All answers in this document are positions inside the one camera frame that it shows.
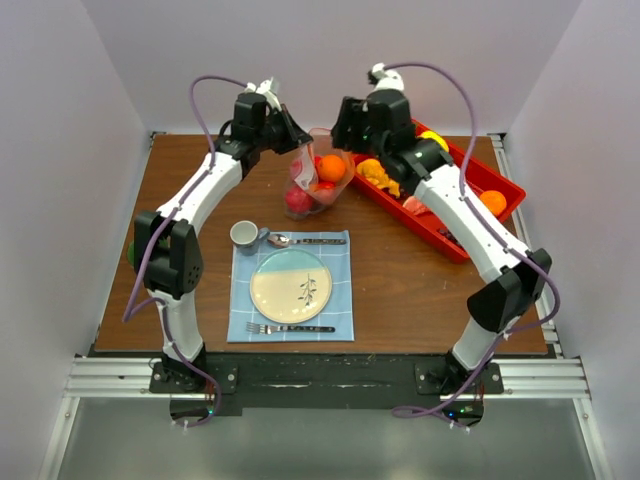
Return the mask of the yellow bell pepper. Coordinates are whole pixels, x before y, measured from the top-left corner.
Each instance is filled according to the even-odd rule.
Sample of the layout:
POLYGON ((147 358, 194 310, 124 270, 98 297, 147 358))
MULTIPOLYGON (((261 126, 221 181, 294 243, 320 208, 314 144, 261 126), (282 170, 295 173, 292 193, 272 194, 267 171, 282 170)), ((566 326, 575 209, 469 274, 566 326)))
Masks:
POLYGON ((433 130, 426 130, 418 135, 421 139, 432 140, 436 142, 445 152, 449 152, 449 145, 438 133, 433 130))

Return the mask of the red apple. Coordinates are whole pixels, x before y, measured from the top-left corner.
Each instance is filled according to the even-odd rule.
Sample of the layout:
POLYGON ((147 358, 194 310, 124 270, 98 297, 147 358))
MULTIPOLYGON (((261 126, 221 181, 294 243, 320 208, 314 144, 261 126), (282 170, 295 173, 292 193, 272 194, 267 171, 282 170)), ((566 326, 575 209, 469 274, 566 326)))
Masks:
POLYGON ((292 185, 284 196, 288 209, 295 214, 306 214, 314 205, 314 199, 297 185, 292 185))
POLYGON ((320 181, 310 185, 310 192, 314 195, 331 196, 336 185, 330 181, 320 181))

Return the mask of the blue checked placemat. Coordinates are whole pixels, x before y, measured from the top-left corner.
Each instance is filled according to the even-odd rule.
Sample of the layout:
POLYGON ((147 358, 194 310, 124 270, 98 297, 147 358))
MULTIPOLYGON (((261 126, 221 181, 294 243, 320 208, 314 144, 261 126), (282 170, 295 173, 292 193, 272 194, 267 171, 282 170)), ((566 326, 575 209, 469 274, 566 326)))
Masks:
POLYGON ((231 273, 230 316, 227 333, 229 343, 264 342, 346 342, 354 339, 353 301, 351 282, 350 235, 340 232, 286 232, 285 236, 300 238, 340 238, 346 239, 346 245, 296 245, 289 248, 276 248, 266 240, 262 241, 256 254, 244 256, 233 248, 231 273), (262 335, 246 330, 247 322, 268 325, 286 325, 266 319, 256 310, 250 297, 249 282, 258 263, 266 255, 283 250, 300 249, 318 256, 329 268, 333 287, 331 297, 322 312, 300 326, 331 326, 335 333, 274 333, 262 335))

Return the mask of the orange fruit back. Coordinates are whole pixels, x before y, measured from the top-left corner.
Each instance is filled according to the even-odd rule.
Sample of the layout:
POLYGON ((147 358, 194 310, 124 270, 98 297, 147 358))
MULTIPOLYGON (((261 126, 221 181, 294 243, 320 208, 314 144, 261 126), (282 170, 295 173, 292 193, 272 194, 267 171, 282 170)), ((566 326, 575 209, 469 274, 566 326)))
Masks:
POLYGON ((323 182, 338 184, 347 172, 344 160, 338 155, 325 155, 316 160, 316 171, 323 182))

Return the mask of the small grey cup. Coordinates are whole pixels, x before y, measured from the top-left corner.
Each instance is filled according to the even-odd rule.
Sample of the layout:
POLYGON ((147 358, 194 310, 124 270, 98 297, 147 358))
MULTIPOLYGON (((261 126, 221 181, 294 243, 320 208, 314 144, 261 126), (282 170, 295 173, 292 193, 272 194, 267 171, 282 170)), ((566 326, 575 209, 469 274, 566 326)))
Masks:
POLYGON ((236 250, 244 255, 251 256, 257 253, 260 244, 270 234, 266 227, 258 227, 249 220, 236 222, 229 231, 230 240, 236 250))

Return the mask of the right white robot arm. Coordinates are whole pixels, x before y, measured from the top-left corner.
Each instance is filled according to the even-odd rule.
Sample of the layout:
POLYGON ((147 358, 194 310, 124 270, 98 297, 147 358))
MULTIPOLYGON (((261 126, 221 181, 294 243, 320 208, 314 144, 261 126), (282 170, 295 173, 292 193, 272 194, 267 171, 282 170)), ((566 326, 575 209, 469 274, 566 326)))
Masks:
POLYGON ((480 382, 498 339, 538 300, 550 255, 512 235, 467 186, 451 154, 435 139, 417 135, 402 92, 345 97, 331 138, 338 149, 377 158, 392 180, 435 214, 475 265, 485 285, 468 298, 470 319, 438 377, 448 389, 469 392, 480 382))

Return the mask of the lower purple grape bunch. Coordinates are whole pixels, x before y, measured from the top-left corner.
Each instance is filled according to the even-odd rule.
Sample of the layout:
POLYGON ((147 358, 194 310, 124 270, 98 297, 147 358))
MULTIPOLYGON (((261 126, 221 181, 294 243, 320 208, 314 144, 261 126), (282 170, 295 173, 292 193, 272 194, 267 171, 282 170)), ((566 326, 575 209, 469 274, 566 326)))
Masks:
POLYGON ((458 246, 459 248, 461 248, 461 244, 459 243, 459 241, 456 239, 456 237, 448 230, 448 229, 438 229, 438 233, 445 238, 448 242, 458 246))

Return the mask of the orange fruit right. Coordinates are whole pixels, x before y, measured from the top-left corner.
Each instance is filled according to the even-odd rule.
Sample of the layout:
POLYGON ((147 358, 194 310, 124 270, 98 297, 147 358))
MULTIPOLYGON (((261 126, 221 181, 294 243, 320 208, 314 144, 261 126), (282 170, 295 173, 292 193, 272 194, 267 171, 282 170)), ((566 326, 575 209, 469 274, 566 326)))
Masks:
POLYGON ((506 210, 507 200, 500 191, 484 191, 480 194, 479 199, 495 217, 499 217, 506 210))

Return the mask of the green floral mug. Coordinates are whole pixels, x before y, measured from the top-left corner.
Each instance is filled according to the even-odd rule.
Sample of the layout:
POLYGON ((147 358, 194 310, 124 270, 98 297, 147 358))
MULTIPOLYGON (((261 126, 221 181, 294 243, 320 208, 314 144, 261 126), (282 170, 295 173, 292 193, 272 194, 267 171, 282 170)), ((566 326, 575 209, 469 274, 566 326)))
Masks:
POLYGON ((135 265, 135 243, 130 242, 127 251, 126 251, 126 259, 129 265, 135 265))

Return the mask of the metal fork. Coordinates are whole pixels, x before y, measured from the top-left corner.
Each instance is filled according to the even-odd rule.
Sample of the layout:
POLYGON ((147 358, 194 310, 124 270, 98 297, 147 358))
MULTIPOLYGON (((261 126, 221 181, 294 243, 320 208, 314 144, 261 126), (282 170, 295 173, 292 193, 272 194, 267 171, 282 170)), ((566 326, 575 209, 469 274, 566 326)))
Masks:
POLYGON ((254 334, 271 335, 274 333, 335 333, 331 326, 300 326, 300 325, 268 325, 247 322, 246 330, 254 334))

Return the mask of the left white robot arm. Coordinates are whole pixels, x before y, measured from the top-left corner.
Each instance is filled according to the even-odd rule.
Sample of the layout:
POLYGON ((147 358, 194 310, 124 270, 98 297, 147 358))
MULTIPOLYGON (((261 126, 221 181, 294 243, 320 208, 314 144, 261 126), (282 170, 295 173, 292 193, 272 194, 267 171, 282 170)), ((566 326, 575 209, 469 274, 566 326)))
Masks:
POLYGON ((234 104, 230 131, 212 142, 186 184, 155 211, 134 220, 132 291, 146 289, 163 334, 159 377, 185 392, 212 384, 196 319, 195 289, 204 271, 198 235, 221 200, 249 174, 261 154, 294 151, 311 141, 269 82, 249 85, 234 104))

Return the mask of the aluminium frame rail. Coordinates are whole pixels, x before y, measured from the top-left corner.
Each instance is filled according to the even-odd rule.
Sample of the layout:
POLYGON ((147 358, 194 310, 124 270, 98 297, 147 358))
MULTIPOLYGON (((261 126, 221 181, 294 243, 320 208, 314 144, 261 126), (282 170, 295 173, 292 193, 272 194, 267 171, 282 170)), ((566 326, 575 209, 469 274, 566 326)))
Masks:
MULTIPOLYGON (((389 214, 347 190, 302 223, 352 237, 355 339, 329 352, 436 352, 461 332, 478 286, 389 214)), ((505 393, 470 433, 387 411, 251 409, 183 430, 150 393, 161 336, 153 311, 119 321, 131 275, 120 264, 96 348, 63 391, 44 476, 58 479, 609 479, 582 363, 553 325, 500 349, 505 393)))

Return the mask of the clear zip top bag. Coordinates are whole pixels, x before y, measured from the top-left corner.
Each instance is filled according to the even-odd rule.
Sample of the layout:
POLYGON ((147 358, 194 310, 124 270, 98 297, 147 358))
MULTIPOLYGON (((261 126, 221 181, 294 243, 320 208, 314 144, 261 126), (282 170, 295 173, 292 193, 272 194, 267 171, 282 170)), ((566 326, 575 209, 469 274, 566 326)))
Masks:
POLYGON ((285 214, 302 220, 330 208, 355 174, 354 160, 334 148, 328 128, 312 128, 312 142, 288 155, 285 214))

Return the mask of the metal spoon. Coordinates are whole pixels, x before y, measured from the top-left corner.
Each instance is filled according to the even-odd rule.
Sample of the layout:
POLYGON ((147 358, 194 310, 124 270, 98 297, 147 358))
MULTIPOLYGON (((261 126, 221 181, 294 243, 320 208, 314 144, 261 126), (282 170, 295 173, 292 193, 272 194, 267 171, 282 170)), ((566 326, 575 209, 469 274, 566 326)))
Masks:
POLYGON ((267 235, 267 242, 276 248, 289 248, 296 245, 346 245, 346 239, 323 239, 323 238, 300 238, 295 239, 281 233, 271 233, 267 235))

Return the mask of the cream and teal plate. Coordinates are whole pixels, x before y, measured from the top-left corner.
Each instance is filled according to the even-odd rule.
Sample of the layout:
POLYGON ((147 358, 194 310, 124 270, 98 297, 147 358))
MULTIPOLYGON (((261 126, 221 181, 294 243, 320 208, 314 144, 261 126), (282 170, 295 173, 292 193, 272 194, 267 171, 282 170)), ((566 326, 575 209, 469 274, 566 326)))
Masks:
POLYGON ((320 314, 332 287, 332 275, 325 263, 300 249, 266 255, 249 282, 256 310, 266 319, 286 325, 300 324, 320 314))

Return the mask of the watermelon slice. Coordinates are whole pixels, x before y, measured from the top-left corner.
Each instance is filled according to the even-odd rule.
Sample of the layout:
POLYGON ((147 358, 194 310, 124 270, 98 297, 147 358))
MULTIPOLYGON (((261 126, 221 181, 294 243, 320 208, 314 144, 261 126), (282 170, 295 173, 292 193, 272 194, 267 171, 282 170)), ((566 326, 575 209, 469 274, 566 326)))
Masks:
POLYGON ((415 216, 432 214, 432 211, 415 196, 409 196, 402 204, 402 207, 415 216))

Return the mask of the orange fruit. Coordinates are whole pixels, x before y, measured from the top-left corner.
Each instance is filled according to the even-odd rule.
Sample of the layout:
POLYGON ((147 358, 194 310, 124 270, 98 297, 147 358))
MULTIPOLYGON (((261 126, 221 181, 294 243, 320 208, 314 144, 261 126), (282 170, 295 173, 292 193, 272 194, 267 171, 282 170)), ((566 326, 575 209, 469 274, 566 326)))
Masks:
POLYGON ((316 160, 316 171, 323 182, 338 184, 347 172, 344 160, 338 155, 325 155, 316 160))
POLYGON ((507 200, 500 191, 484 191, 480 194, 479 199, 495 217, 499 217, 506 210, 507 200))

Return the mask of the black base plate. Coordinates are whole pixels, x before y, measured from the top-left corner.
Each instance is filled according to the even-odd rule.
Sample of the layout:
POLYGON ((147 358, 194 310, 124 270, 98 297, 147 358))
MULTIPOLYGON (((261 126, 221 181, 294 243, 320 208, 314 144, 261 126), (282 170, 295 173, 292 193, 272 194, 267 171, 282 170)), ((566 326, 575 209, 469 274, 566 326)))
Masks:
POLYGON ((196 366, 161 356, 149 361, 151 393, 169 394, 173 419, 239 416, 246 409, 431 408, 463 383, 442 355, 205 353, 196 366))

